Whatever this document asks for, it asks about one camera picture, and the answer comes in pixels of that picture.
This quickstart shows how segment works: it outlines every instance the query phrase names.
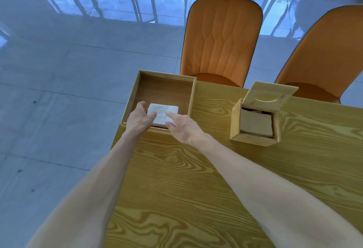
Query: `open wooden box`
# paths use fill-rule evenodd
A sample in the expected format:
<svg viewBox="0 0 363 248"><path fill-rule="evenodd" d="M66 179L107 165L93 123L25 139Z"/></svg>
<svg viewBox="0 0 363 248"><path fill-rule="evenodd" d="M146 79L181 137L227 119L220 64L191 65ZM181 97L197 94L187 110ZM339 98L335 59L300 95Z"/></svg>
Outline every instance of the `open wooden box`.
<svg viewBox="0 0 363 248"><path fill-rule="evenodd" d="M232 109L230 139L267 147L281 141L280 115L281 106L298 87L276 83L255 82L244 99L239 99ZM242 108L260 110L272 115L272 138L243 133L240 130Z"/></svg>
<svg viewBox="0 0 363 248"><path fill-rule="evenodd" d="M145 112L151 103L177 106L178 114L190 116L196 77L139 70L127 102L121 125L126 126L129 115L138 102L145 101ZM151 127L149 131L170 134L165 127Z"/></svg>

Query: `wooden table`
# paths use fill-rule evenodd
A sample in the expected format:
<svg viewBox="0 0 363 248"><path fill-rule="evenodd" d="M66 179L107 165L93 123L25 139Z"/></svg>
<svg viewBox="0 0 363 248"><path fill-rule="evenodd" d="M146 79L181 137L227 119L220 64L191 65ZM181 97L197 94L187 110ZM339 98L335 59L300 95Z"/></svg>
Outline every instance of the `wooden table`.
<svg viewBox="0 0 363 248"><path fill-rule="evenodd" d="M197 82L191 117L240 155L302 187L363 233L363 109L293 97L282 142L229 140L231 110L246 89ZM124 129L119 127L114 144ZM135 149L105 247L274 247L199 152L147 132Z"/></svg>

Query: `tiled floor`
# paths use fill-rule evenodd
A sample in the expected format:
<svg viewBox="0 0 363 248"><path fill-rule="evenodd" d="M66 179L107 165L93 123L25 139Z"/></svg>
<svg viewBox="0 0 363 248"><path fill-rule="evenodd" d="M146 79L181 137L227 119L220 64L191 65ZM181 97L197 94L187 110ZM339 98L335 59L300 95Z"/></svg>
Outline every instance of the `tiled floor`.
<svg viewBox="0 0 363 248"><path fill-rule="evenodd" d="M178 73L196 0L0 0L0 243L23 247L107 153L138 69ZM254 0L245 83L274 82L326 11L363 0ZM342 103L363 107L363 74Z"/></svg>

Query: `orange leather chair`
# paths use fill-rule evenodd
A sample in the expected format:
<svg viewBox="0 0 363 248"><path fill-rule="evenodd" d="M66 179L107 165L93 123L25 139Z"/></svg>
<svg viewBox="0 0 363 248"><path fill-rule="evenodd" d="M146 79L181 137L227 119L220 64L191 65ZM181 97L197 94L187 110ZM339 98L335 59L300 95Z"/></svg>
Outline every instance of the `orange leather chair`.
<svg viewBox="0 0 363 248"><path fill-rule="evenodd" d="M363 6L343 6L311 27L275 83L299 87L296 97L340 103L362 70Z"/></svg>
<svg viewBox="0 0 363 248"><path fill-rule="evenodd" d="M197 0L188 15L180 74L243 87L262 17L251 0Z"/></svg>

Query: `person's right arm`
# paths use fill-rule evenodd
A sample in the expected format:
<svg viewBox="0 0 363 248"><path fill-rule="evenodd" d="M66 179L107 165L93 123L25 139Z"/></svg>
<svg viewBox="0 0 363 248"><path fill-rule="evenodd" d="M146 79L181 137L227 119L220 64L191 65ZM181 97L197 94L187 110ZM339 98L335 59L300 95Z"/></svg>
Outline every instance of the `person's right arm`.
<svg viewBox="0 0 363 248"><path fill-rule="evenodd" d="M171 134L211 161L276 247L363 247L360 232L320 200L223 146L188 116L167 115Z"/></svg>

